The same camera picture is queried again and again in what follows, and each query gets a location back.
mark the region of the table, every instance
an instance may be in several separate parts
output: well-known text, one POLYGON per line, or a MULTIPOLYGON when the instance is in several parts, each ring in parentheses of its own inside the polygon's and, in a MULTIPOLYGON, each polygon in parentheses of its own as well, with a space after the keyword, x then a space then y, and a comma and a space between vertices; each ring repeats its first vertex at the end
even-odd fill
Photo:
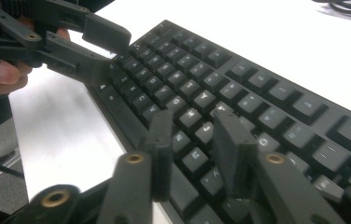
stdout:
MULTIPOLYGON (((311 1, 118 0, 97 14, 132 42, 169 20, 351 110, 351 18, 311 1)), ((72 40, 109 56, 109 52, 72 40)), ((9 96, 28 196, 108 179, 124 150, 85 86, 44 67, 9 96)), ((155 215, 156 223, 165 217, 155 215)))

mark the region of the keyboard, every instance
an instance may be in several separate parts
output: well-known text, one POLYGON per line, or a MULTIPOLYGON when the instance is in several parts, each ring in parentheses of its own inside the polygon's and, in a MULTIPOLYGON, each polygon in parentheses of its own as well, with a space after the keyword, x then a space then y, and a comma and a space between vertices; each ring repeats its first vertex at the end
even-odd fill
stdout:
POLYGON ((351 111, 170 21, 117 55, 88 90, 127 151, 152 116, 174 112, 173 223, 250 223, 251 201, 226 196, 212 158, 214 110, 232 112, 259 151, 284 154, 333 206, 351 186, 351 111))

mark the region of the human hand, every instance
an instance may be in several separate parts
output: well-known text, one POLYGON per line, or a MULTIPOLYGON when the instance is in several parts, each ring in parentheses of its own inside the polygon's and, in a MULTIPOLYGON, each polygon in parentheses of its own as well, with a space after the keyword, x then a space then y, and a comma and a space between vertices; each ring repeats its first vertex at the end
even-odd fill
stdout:
MULTIPOLYGON (((34 29, 34 23, 26 18, 20 18, 20 22, 34 29)), ((65 39, 70 39, 66 29, 60 28, 57 35, 65 39)), ((28 81, 28 74, 33 68, 23 62, 17 62, 12 65, 6 61, 0 60, 0 94, 8 94, 20 88, 23 88, 28 81)))

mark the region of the floor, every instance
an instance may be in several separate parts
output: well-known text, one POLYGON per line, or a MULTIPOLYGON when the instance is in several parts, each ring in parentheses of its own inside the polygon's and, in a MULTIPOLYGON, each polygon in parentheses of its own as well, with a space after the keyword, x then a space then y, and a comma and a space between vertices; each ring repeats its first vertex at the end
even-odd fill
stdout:
MULTIPOLYGON (((0 125, 0 163, 23 172, 18 140, 13 119, 0 125)), ((28 203, 25 181, 14 175, 0 172, 0 211, 12 214, 28 203)))

